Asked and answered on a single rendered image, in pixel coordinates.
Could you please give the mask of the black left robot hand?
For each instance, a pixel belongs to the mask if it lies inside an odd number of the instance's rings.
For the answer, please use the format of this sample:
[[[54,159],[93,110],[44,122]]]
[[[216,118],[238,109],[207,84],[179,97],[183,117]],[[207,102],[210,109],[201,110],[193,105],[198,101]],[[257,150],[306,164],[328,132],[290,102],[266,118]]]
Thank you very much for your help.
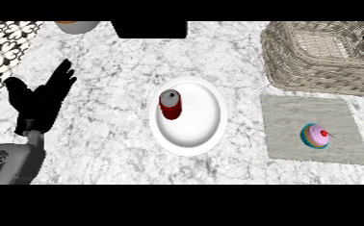
[[[4,86],[9,92],[9,102],[17,110],[17,126],[14,133],[25,136],[31,130],[41,134],[53,127],[59,108],[69,89],[77,81],[71,62],[63,60],[46,84],[31,90],[25,82],[9,77]]]

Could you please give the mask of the grey placemat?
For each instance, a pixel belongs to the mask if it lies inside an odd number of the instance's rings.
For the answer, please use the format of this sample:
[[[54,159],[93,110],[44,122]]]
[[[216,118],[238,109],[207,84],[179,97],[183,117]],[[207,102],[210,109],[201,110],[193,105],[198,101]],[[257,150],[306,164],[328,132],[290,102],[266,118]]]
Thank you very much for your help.
[[[272,159],[364,165],[364,141],[343,100],[262,95],[260,103]],[[307,147],[300,139],[309,123],[328,132],[322,149]]]

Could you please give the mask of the pink cupcake with cherry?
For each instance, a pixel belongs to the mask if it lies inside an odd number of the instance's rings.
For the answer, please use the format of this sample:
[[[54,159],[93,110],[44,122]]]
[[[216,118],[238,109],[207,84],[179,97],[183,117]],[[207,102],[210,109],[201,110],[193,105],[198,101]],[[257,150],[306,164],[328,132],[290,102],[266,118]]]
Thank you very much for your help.
[[[302,143],[313,148],[324,149],[330,144],[331,135],[327,132],[327,129],[316,123],[307,123],[300,131],[300,140]]]

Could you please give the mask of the wicker basket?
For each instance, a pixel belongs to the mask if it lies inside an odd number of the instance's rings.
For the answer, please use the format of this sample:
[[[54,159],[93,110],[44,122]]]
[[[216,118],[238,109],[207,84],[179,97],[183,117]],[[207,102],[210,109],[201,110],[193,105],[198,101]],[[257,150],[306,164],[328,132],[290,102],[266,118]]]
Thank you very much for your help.
[[[364,97],[364,21],[270,21],[260,43],[276,88]]]

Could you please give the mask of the black and white patterned cloth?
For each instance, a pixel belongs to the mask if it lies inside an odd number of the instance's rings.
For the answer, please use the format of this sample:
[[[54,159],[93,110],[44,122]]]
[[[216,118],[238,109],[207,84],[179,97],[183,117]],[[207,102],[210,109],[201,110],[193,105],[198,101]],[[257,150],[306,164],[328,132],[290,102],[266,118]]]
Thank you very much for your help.
[[[13,75],[41,26],[41,21],[0,21],[0,88]]]

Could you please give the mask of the grey bowl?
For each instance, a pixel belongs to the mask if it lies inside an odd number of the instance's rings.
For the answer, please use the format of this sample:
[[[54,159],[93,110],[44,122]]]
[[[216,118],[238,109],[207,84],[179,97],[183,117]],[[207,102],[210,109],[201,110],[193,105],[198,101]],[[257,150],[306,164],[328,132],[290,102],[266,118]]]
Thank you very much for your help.
[[[54,23],[60,31],[69,35],[84,34],[97,24],[97,21],[57,21]]]

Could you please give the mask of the red can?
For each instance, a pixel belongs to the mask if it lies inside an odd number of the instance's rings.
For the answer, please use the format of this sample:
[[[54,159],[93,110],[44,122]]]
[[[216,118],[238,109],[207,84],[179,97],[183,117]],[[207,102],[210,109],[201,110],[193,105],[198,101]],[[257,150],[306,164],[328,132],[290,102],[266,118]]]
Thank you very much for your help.
[[[182,98],[174,89],[167,89],[159,95],[159,108],[164,118],[173,120],[182,114]]]

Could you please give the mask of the black appliance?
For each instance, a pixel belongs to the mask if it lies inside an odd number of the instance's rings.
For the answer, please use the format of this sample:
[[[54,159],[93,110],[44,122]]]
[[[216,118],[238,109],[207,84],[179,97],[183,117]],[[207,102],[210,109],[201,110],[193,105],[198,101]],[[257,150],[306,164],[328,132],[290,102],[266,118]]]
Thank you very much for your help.
[[[185,38],[185,21],[112,21],[120,38]]]

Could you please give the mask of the white oval plate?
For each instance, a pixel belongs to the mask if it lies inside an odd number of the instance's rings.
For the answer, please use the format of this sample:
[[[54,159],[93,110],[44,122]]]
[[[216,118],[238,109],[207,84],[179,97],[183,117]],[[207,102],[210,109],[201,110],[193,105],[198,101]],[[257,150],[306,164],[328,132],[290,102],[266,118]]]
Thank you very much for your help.
[[[159,106],[162,92],[179,92],[182,113],[164,118]],[[192,157],[217,144],[228,124],[228,108],[219,89],[202,78],[183,76],[158,88],[149,103],[149,127],[161,147],[174,155]]]

